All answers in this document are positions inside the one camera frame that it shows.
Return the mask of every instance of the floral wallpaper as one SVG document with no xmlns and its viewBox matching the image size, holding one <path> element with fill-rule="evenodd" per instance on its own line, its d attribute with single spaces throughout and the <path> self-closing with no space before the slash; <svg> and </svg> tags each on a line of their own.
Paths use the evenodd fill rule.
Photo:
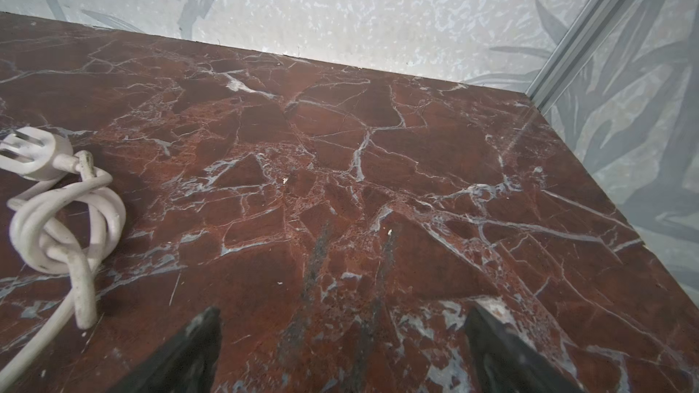
<svg viewBox="0 0 699 393">
<path fill-rule="evenodd" d="M 490 75 L 488 85 L 522 90 L 559 39 L 546 24 L 565 28 L 586 1 L 0 0 L 0 10 L 456 82 Z"/>
</svg>

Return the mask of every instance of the dark stain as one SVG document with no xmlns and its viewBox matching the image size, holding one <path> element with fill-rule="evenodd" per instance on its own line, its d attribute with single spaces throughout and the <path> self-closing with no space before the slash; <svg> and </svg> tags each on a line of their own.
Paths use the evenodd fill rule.
<svg viewBox="0 0 699 393">
<path fill-rule="evenodd" d="M 303 276 L 301 289 L 301 307 L 293 315 L 292 321 L 282 333 L 282 338 L 277 346 L 280 361 L 289 368 L 295 366 L 295 361 L 298 360 L 301 353 L 305 331 L 308 328 L 311 303 L 313 302 L 312 290 L 318 284 L 318 274 L 327 254 L 331 234 L 331 223 L 328 221 L 316 240 L 305 266 L 306 273 Z"/>
<path fill-rule="evenodd" d="M 400 233 L 400 226 L 392 229 L 392 235 L 389 236 L 389 239 L 382 246 L 383 260 L 376 273 L 376 293 L 374 300 L 371 301 L 371 317 L 366 321 L 362 321 L 354 353 L 354 364 L 340 389 L 344 393 L 360 393 L 364 391 L 368 360 L 374 348 L 376 325 L 379 323 L 381 310 L 384 308 L 386 277 L 394 263 L 394 247 Z"/>
</svg>

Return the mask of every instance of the red marble surface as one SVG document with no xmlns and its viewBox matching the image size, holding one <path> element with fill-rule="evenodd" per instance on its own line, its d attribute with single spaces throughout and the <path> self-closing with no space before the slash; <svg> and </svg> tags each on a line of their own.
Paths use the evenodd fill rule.
<svg viewBox="0 0 699 393">
<path fill-rule="evenodd" d="M 211 304 L 216 392 L 477 391 L 476 302 L 589 392 L 699 385 L 699 311 L 521 94 L 0 13 L 0 127 L 27 124 L 129 216 L 99 323 L 18 391 L 102 391 Z M 1 237 L 4 364 L 68 281 Z"/>
</svg>

